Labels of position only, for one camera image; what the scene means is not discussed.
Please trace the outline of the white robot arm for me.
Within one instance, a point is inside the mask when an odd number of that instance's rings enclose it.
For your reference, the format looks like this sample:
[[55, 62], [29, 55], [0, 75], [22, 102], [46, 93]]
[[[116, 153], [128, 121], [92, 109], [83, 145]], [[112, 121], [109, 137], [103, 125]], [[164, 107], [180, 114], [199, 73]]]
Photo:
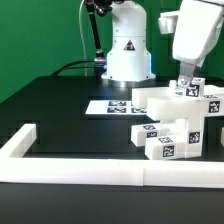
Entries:
[[[146, 49], [146, 11], [132, 0], [112, 5], [113, 41], [102, 78], [141, 84], [155, 75]], [[158, 19], [160, 32], [174, 35], [172, 56], [180, 62], [178, 85], [189, 86], [215, 47], [224, 24], [224, 0], [182, 0], [180, 9]]]

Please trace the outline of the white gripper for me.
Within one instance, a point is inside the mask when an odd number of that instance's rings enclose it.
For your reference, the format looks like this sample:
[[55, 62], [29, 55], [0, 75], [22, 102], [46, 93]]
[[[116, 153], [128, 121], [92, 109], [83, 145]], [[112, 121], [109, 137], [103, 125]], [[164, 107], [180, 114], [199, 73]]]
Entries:
[[183, 0], [173, 41], [180, 61], [178, 85], [187, 88], [205, 57], [217, 44], [224, 23], [224, 0]]

